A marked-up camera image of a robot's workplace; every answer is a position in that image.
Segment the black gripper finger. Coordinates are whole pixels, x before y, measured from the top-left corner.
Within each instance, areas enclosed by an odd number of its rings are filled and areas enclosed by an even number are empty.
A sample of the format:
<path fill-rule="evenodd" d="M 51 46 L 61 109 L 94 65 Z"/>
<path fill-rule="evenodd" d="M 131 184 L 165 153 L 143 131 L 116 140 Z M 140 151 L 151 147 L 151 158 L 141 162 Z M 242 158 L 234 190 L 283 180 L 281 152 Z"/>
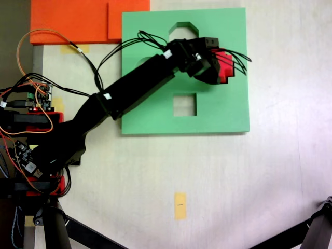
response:
<path fill-rule="evenodd" d="M 220 65 L 212 65 L 200 75 L 194 75 L 194 78 L 209 85 L 220 85 L 221 79 L 219 72 Z"/>
<path fill-rule="evenodd" d="M 218 63 L 219 62 L 219 55 L 220 48 L 208 48 L 207 49 L 207 57 L 208 61 L 211 63 Z"/>

